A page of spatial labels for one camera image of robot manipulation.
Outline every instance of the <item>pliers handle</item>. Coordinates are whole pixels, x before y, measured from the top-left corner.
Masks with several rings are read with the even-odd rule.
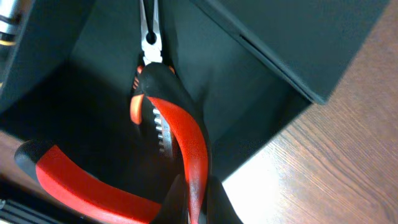
[[[139,76],[137,95],[147,97],[169,123],[180,146],[188,186],[191,223],[198,223],[210,172],[208,134],[193,100],[168,66],[151,63]],[[16,163],[51,196],[85,215],[108,223],[149,223],[161,205],[87,174],[50,141],[28,141]]]

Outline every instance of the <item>wood grain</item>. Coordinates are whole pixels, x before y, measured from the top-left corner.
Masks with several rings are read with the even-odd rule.
[[[0,175],[50,198],[14,164],[20,143],[0,133]],[[330,102],[308,109],[224,186],[246,223],[398,223],[398,0]]]

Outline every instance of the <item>table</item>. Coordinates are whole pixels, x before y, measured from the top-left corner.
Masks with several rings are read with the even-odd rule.
[[[14,164],[0,176],[51,199]],[[224,181],[245,223],[398,223],[398,0],[392,0],[326,106],[313,105]]]

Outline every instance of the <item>toolbox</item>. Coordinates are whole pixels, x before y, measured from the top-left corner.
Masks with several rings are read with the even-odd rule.
[[[327,102],[387,1],[159,4],[165,63],[203,113],[223,180]],[[33,1],[5,63],[0,126],[51,139],[97,179],[161,202],[180,167],[140,141],[129,117],[139,21],[138,1]]]

